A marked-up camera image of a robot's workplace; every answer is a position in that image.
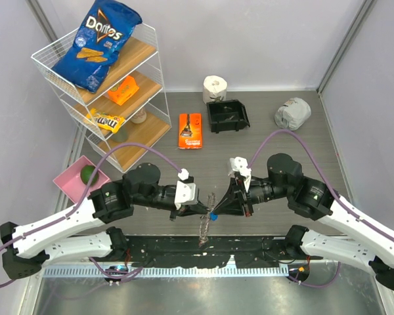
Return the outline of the keys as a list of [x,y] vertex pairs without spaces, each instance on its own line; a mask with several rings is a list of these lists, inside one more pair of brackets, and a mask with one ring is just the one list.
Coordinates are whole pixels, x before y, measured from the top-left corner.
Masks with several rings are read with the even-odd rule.
[[216,121],[232,121],[238,118],[237,110],[233,106],[222,105],[218,108]]

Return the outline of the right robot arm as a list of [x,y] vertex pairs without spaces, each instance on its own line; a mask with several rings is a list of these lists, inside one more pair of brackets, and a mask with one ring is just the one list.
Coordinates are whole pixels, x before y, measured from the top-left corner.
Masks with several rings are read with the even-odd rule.
[[348,264],[394,291],[394,230],[357,209],[326,183],[306,177],[301,164],[288,154],[275,154],[267,160],[266,178],[253,177],[242,157],[232,158],[230,164],[233,177],[214,216],[250,217],[254,205],[285,198],[295,214],[348,236],[341,240],[295,224],[285,237],[287,256],[322,257]]

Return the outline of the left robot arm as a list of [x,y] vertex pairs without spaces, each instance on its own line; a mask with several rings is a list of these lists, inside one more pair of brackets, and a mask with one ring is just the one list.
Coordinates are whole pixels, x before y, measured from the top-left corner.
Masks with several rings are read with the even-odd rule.
[[0,236],[6,247],[2,265],[7,276],[12,280],[27,278],[62,259],[122,260],[127,242],[121,230],[109,228],[86,238],[78,234],[130,217],[136,205],[169,211],[171,219],[208,212],[186,169],[182,169],[176,184],[161,186],[160,177],[156,165],[142,163],[122,179],[103,184],[83,201],[57,214],[22,226],[2,224]]

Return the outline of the blue tag key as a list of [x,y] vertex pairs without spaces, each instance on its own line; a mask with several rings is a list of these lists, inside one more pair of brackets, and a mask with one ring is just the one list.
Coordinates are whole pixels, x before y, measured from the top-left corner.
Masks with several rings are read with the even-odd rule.
[[212,221],[216,221],[217,218],[218,218],[218,216],[217,216],[216,214],[214,214],[214,213],[210,213],[210,214],[209,214],[209,217],[210,217],[210,219],[211,219]]

